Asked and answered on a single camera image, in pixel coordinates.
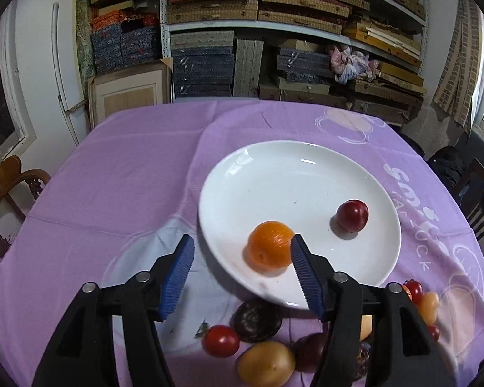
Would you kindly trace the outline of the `wooden chair left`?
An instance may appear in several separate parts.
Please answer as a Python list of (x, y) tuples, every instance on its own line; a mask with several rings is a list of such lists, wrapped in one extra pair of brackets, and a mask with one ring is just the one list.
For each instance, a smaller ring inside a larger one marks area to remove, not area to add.
[[(42, 169), (22, 170), (22, 161), (17, 155), (12, 155), (0, 163), (0, 203), (6, 202), (21, 222), (26, 215), (12, 199), (10, 192), (19, 184), (26, 184), (34, 200), (40, 197), (50, 180), (48, 172)], [(10, 248), (10, 243), (0, 234), (0, 258), (3, 258)]]

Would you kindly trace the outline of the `small dark red plum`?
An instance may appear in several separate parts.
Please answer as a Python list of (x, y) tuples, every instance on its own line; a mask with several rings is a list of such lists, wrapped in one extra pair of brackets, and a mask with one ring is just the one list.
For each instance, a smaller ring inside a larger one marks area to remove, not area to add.
[(359, 233), (365, 228), (369, 219), (367, 205), (358, 199), (342, 203), (336, 213), (336, 221), (346, 232)]

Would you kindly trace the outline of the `large orange mandarin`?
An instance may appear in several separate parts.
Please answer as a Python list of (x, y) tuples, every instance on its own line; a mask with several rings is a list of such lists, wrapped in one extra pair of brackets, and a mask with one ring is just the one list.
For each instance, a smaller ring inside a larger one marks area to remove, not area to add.
[(275, 271), (291, 265), (290, 244), (295, 232), (279, 221), (265, 221), (250, 234), (247, 252), (253, 265)]

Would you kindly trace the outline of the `pale yellow round fruit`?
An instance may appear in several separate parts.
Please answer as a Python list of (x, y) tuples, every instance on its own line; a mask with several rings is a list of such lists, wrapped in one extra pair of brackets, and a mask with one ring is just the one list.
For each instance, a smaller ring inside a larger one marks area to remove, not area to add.
[(237, 360), (238, 376), (247, 386), (281, 387), (294, 372), (295, 356), (280, 342), (257, 343)]

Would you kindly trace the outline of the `large dark red plum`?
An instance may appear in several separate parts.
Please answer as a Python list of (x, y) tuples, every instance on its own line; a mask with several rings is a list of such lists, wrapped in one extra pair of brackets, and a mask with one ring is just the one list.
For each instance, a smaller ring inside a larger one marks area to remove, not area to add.
[(315, 333), (307, 335), (292, 346), (295, 356), (295, 369), (302, 373), (315, 373), (323, 355), (327, 335)]

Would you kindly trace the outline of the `framed picture in cardboard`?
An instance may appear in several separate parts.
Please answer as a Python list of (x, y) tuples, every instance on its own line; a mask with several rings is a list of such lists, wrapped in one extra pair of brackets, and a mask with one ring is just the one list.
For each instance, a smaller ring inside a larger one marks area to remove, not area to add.
[(89, 81), (91, 129), (120, 111), (171, 103), (173, 59), (130, 66)]

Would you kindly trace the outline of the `red tomato with stem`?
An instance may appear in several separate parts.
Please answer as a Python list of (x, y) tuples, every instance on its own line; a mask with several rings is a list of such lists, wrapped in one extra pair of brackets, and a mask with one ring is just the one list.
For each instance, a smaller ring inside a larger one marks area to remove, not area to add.
[(204, 351), (214, 357), (229, 357), (235, 355), (240, 347), (238, 334), (230, 326), (209, 325), (203, 321), (195, 333), (200, 339)]

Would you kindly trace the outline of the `small mandarin with stem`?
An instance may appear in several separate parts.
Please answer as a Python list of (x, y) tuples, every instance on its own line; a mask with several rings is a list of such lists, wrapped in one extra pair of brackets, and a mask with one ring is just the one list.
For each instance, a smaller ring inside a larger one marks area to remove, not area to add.
[(405, 291), (405, 293), (407, 294), (407, 296), (410, 299), (410, 301), (412, 302), (413, 301), (413, 297), (412, 297), (412, 294), (411, 294), (410, 289), (406, 285), (402, 285), (402, 288)]

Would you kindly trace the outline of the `white oval plate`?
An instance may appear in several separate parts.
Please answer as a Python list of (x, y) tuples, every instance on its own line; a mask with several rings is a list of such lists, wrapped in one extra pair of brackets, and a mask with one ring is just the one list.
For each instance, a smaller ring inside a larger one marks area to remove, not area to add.
[[(351, 199), (369, 209), (359, 233), (336, 221), (338, 207)], [(370, 286), (388, 279), (401, 248), (398, 215), (379, 181), (350, 158), (310, 143), (271, 141), (232, 152), (207, 176), (198, 215), (222, 269), (256, 296), (289, 308), (308, 307), (295, 269), (262, 273), (249, 261), (247, 241), (259, 224), (287, 225), (313, 254)]]

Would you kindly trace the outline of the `elongated orange-yellow tomato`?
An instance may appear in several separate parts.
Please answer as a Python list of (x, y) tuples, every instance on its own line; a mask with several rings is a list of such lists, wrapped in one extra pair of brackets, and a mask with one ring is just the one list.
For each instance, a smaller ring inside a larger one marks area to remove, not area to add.
[(416, 308), (428, 326), (434, 326), (437, 320), (439, 308), (439, 296), (436, 292), (423, 293)]

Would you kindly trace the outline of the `dark purple passion fruit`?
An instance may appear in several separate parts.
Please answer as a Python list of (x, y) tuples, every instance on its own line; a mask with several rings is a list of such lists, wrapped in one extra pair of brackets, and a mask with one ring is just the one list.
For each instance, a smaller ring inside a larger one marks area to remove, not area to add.
[(231, 326), (242, 342), (258, 343), (270, 340), (280, 330), (281, 307), (254, 298), (242, 303), (231, 317)]

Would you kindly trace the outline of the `pink crumpled cloth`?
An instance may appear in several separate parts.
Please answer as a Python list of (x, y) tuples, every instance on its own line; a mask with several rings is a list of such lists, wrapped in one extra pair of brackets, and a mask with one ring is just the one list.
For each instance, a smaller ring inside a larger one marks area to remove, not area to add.
[(328, 54), (336, 82), (346, 85), (352, 80), (373, 81), (376, 78), (380, 66), (377, 59), (369, 59), (368, 55), (347, 45), (343, 45), (341, 49), (333, 46)]

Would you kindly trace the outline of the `beige round pear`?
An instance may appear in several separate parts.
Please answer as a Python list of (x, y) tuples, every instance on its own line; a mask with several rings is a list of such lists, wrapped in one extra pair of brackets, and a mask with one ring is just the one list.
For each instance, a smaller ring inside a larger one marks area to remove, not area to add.
[(363, 315), (361, 319), (360, 341), (365, 340), (372, 332), (373, 316)]

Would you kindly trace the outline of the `small red cherry tomato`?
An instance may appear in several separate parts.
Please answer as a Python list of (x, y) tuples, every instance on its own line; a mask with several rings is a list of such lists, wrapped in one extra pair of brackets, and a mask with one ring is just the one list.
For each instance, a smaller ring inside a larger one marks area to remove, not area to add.
[(440, 338), (440, 329), (435, 325), (428, 326), (432, 338), (437, 342)]

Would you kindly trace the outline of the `purple printed tablecloth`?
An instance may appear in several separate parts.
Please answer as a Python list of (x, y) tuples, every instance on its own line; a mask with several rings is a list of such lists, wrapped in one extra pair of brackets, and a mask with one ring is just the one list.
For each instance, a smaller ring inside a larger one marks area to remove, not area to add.
[(0, 356), (31, 384), (77, 290), (125, 282), (172, 252), (183, 234), (196, 257), (179, 307), (158, 328), (179, 386), (238, 386), (233, 358), (207, 355), (201, 323), (228, 323), (247, 291), (211, 256), (198, 227), (204, 180), (225, 156), (277, 140), (314, 143), (363, 166), (398, 213), (391, 280), (440, 298), (439, 345), (465, 386), (484, 359), (484, 254), (427, 163), (382, 120), (299, 103), (189, 101), (119, 112), (76, 148), (35, 202), (0, 264)]

